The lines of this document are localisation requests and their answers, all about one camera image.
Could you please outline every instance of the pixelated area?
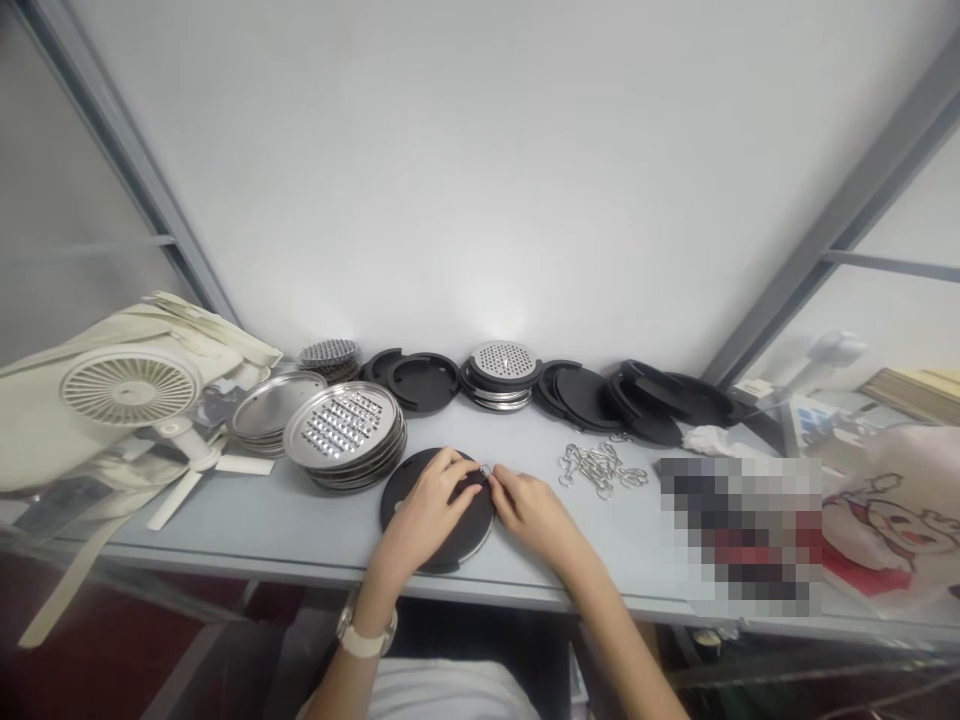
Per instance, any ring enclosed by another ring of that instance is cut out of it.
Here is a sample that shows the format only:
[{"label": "pixelated area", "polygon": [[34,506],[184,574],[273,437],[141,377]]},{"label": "pixelated area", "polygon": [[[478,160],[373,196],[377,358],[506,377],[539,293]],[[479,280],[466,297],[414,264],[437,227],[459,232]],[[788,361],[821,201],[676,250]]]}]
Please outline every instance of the pixelated area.
[{"label": "pixelated area", "polygon": [[820,460],[664,458],[658,472],[665,547],[697,613],[820,614]]}]

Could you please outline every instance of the glass panel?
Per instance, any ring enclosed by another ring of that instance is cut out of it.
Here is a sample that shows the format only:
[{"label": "glass panel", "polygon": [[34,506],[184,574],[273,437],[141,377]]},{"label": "glass panel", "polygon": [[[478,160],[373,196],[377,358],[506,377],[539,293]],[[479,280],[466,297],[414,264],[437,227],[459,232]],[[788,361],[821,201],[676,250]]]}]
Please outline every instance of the glass panel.
[{"label": "glass panel", "polygon": [[855,252],[960,266],[960,133],[954,132]]},{"label": "glass panel", "polygon": [[840,267],[797,314],[746,377],[784,383],[807,349],[830,330],[849,330],[866,354],[821,387],[854,390],[883,367],[960,370],[960,285],[909,275]]},{"label": "glass panel", "polygon": [[136,206],[9,5],[0,5],[0,365],[56,345],[153,290],[192,299],[156,247],[44,263],[149,237]]},{"label": "glass panel", "polygon": [[8,5],[0,48],[0,259],[152,235]]}]

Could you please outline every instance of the gray table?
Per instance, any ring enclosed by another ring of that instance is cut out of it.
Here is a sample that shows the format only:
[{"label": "gray table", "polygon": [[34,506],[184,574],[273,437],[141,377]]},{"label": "gray table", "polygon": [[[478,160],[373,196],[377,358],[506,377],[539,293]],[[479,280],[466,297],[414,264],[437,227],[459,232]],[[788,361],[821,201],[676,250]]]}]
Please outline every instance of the gray table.
[{"label": "gray table", "polygon": [[[769,449],[744,427],[736,440]],[[409,422],[407,455],[450,444],[480,462],[502,462],[549,481],[597,549],[624,601],[638,619],[685,625],[738,624],[778,634],[831,639],[870,639],[914,647],[960,643],[960,602],[948,598],[896,622],[884,621],[830,587],[823,616],[731,620],[700,617],[683,599],[661,543],[659,481],[651,467],[664,456],[686,456],[633,443],[617,445],[625,463],[650,473],[649,485],[618,487],[610,502],[586,481],[560,487],[557,458],[568,443],[593,446],[602,437],[582,435],[531,406],[513,415],[481,410],[458,397],[438,415]],[[269,477],[218,474],[205,481],[166,527],[146,522],[158,500],[143,508],[109,543],[104,555],[143,568],[205,575],[337,586],[363,577],[380,537],[383,486],[346,497],[324,495],[295,465],[278,461]],[[75,546],[84,532],[59,542]],[[417,575],[405,594],[490,605],[569,611],[570,598],[557,577],[495,523],[480,551],[457,572]]]}]

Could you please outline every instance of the cartoon print bag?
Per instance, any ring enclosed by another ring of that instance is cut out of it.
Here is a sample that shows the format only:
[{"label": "cartoon print bag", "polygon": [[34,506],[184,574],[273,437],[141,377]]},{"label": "cartoon print bag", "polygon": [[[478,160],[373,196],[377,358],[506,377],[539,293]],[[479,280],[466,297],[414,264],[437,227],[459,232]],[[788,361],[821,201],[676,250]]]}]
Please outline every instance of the cartoon print bag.
[{"label": "cartoon print bag", "polygon": [[960,428],[897,428],[865,446],[823,501],[824,578],[891,616],[960,585]]}]

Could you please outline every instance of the red floor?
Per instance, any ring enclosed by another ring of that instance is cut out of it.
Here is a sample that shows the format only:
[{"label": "red floor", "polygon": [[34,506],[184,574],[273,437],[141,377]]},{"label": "red floor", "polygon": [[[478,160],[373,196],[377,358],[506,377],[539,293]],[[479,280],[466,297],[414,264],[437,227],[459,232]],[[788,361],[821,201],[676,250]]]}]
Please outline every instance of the red floor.
[{"label": "red floor", "polygon": [[[59,572],[0,554],[0,718],[131,720],[141,716],[200,630],[198,622],[87,583],[40,647],[17,641]],[[234,605],[244,582],[165,575],[210,602]],[[299,588],[258,592],[249,615],[290,622]]]}]

